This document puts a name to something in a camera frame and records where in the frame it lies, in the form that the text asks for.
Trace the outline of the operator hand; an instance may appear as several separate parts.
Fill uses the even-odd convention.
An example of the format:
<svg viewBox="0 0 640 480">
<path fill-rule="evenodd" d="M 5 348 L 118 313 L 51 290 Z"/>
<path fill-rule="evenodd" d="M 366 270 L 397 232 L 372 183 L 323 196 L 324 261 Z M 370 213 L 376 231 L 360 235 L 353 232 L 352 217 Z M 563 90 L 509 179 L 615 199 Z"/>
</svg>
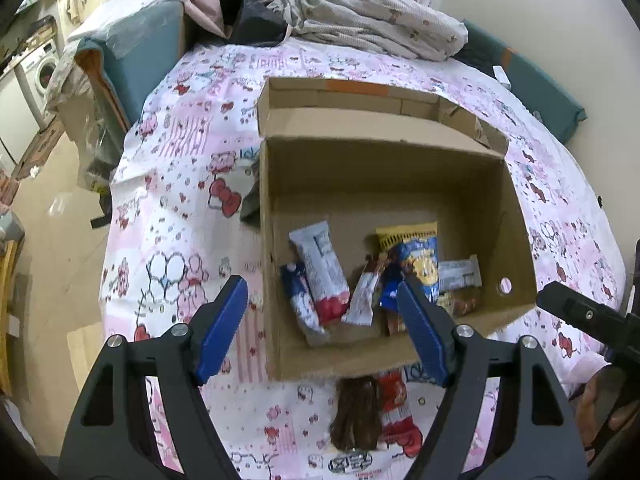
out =
<svg viewBox="0 0 640 480">
<path fill-rule="evenodd" d="M 639 416 L 639 395 L 626 391 L 626 382 L 627 374 L 621 368 L 608 365 L 577 396 L 575 420 L 588 465 Z"/>
</svg>

